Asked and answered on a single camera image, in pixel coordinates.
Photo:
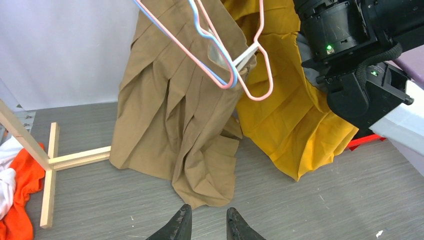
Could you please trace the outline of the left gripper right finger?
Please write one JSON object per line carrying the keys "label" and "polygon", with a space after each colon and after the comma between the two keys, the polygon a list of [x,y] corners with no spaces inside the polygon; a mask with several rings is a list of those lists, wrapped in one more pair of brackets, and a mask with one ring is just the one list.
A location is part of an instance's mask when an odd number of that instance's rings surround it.
{"label": "left gripper right finger", "polygon": [[234,207],[230,207],[226,211],[226,239],[266,240],[262,235],[250,227]]}

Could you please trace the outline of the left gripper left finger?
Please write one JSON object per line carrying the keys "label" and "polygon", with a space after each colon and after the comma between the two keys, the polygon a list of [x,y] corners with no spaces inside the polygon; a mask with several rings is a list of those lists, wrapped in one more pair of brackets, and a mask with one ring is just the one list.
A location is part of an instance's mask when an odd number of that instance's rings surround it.
{"label": "left gripper left finger", "polygon": [[184,204],[173,217],[146,240],[191,240],[192,207]]}

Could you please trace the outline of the yellow pleated skirt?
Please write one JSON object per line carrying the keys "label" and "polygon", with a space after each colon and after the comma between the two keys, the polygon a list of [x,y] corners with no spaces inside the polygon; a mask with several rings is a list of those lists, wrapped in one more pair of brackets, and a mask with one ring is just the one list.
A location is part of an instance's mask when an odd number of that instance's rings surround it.
{"label": "yellow pleated skirt", "polygon": [[243,95],[236,105],[243,134],[296,181],[332,163],[358,132],[330,110],[326,94],[304,72],[301,57],[308,47],[297,41],[299,30],[293,1],[264,1],[258,41],[268,54],[273,92],[262,101]]}

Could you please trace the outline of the tan brown garment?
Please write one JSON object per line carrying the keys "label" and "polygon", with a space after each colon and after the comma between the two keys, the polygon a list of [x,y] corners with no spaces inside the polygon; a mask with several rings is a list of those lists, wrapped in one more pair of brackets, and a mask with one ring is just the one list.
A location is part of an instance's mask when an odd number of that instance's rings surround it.
{"label": "tan brown garment", "polygon": [[110,163],[169,180],[193,208],[234,197],[244,90],[219,88],[143,13],[119,86]]}

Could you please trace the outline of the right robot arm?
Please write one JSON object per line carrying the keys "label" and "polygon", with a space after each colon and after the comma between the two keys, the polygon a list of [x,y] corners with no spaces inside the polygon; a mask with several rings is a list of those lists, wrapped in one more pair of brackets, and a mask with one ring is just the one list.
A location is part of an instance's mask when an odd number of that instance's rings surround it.
{"label": "right robot arm", "polygon": [[419,155],[424,153],[424,90],[393,63],[424,43],[421,0],[296,0],[294,9],[329,108]]}

